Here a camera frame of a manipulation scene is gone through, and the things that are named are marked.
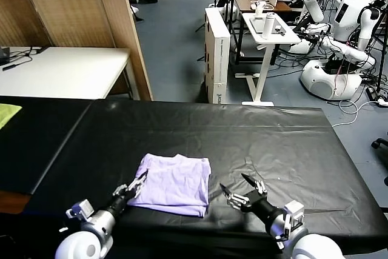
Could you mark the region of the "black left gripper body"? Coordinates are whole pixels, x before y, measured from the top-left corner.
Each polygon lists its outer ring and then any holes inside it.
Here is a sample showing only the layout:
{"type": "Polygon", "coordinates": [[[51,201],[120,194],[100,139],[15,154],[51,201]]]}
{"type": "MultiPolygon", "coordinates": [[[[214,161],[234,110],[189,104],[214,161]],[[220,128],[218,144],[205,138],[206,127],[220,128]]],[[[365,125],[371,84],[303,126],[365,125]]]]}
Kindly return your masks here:
{"type": "Polygon", "coordinates": [[[112,215],[121,215],[127,205],[125,195],[115,195],[110,202],[110,212],[112,215]]]}

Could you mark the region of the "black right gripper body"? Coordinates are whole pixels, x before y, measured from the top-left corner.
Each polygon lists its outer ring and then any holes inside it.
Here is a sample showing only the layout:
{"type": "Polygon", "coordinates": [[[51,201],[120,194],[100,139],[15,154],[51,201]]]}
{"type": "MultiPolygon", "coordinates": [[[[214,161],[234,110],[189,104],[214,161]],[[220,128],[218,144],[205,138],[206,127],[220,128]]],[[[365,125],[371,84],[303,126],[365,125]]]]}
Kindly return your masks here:
{"type": "Polygon", "coordinates": [[[242,205],[242,212],[255,214],[266,226],[271,226],[275,218],[281,214],[280,208],[267,200],[267,195],[260,195],[252,190],[244,195],[248,202],[242,205]]]}

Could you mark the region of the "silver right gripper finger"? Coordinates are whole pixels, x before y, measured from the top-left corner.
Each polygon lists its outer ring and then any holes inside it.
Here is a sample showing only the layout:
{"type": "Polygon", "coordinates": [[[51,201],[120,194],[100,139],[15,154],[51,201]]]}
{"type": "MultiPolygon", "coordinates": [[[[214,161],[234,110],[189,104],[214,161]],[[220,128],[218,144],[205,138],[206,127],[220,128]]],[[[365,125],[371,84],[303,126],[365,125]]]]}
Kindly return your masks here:
{"type": "Polygon", "coordinates": [[[241,176],[261,195],[267,195],[267,189],[263,180],[256,180],[254,177],[242,173],[241,176]]]}
{"type": "Polygon", "coordinates": [[[220,183],[219,186],[227,199],[227,204],[232,208],[240,210],[242,206],[247,204],[247,197],[231,192],[231,190],[222,183],[220,183]]]}

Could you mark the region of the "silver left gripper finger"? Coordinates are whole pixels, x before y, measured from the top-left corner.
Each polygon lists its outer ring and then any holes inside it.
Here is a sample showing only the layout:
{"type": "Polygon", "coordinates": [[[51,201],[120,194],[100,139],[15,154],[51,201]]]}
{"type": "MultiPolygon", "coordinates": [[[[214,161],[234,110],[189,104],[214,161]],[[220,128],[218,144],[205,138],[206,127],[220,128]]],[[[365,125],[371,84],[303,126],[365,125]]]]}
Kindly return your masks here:
{"type": "Polygon", "coordinates": [[[127,199],[136,198],[144,185],[144,178],[135,178],[127,187],[127,199]]]}
{"type": "Polygon", "coordinates": [[[148,170],[143,172],[139,177],[135,177],[134,180],[129,184],[122,184],[118,186],[113,195],[125,195],[125,196],[138,196],[146,179],[148,170]]]}

